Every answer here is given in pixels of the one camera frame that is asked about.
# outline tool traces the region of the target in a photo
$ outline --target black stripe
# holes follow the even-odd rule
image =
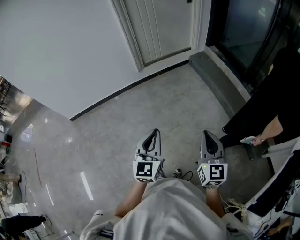
[[[100,106],[101,104],[107,102],[108,100],[110,100],[110,99],[118,96],[119,94],[121,94],[121,93],[123,93],[123,92],[125,92],[125,91],[127,91],[127,90],[129,90],[129,89],[131,89],[131,88],[133,88],[135,86],[137,86],[137,85],[140,85],[141,83],[144,83],[144,82],[146,82],[146,81],[148,81],[148,80],[150,80],[150,79],[152,79],[152,78],[154,78],[156,76],[159,76],[159,75],[161,75],[163,73],[171,71],[171,70],[173,70],[175,68],[181,67],[181,66],[183,66],[185,64],[188,64],[188,60],[185,60],[183,62],[177,63],[177,64],[175,64],[173,66],[167,67],[167,68],[165,68],[165,69],[163,69],[161,71],[158,71],[157,73],[151,74],[151,75],[149,75],[149,76],[147,76],[147,77],[145,77],[145,78],[143,78],[143,79],[141,79],[139,81],[136,81],[133,84],[131,84],[131,85],[129,85],[129,86],[127,86],[127,87],[125,87],[125,88],[123,88],[123,89],[121,89],[121,90],[113,93],[112,95],[109,95],[108,97],[100,100],[99,102],[93,104],[92,106],[88,107],[87,109],[83,110],[82,112],[80,112],[77,115],[75,115],[74,117],[72,117],[70,120],[74,121],[77,118],[81,117],[82,115],[84,115],[84,114],[88,113],[89,111],[93,110],[94,108],[96,108],[96,107]]]

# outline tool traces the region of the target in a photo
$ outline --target black and white square marker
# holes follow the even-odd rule
[[[201,181],[201,184],[203,184],[205,181],[206,181],[206,177],[204,175],[204,171],[203,171],[203,168],[201,167],[200,170],[199,170],[199,176],[200,176],[200,181]]]
[[[139,180],[140,182],[153,182],[153,180],[152,180],[151,178],[149,178],[149,179],[138,178],[138,180]]]
[[[221,184],[221,182],[208,182],[206,184],[206,186],[217,186],[217,185],[220,185],[220,184]]]
[[[137,177],[151,177],[152,163],[147,161],[137,163],[136,176]]]
[[[224,166],[218,164],[210,165],[210,180],[224,179]]]

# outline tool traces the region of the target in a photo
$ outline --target gray concrete floor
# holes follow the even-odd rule
[[[113,210],[133,185],[136,144],[147,131],[158,128],[161,132],[166,176],[171,177],[176,168],[184,173],[191,170],[192,183],[199,185],[195,161],[200,156],[201,133],[206,129],[221,137],[228,120],[199,75],[184,65],[122,93],[74,122],[42,107],[14,135],[7,172],[25,171],[31,214],[48,214],[57,233],[75,231],[72,239],[76,239],[95,211]],[[249,161],[242,146],[229,148],[225,154],[229,174],[221,187],[223,197],[246,202],[268,181],[267,161]],[[93,200],[80,172],[86,176]]]

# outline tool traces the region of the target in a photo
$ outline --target white wall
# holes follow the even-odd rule
[[[138,72],[110,0],[0,0],[0,75],[72,118],[112,93],[203,51],[210,3],[202,3],[197,51]]]

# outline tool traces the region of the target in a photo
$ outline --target hand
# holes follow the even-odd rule
[[[274,234],[276,234],[278,232],[280,232],[280,229],[277,229],[277,228],[269,229],[267,236],[273,236]]]
[[[252,140],[253,146],[261,145],[262,142],[263,142],[263,141],[262,141],[262,138],[261,138],[260,135],[258,135],[258,136],[256,137],[256,139],[253,139],[253,140]]]

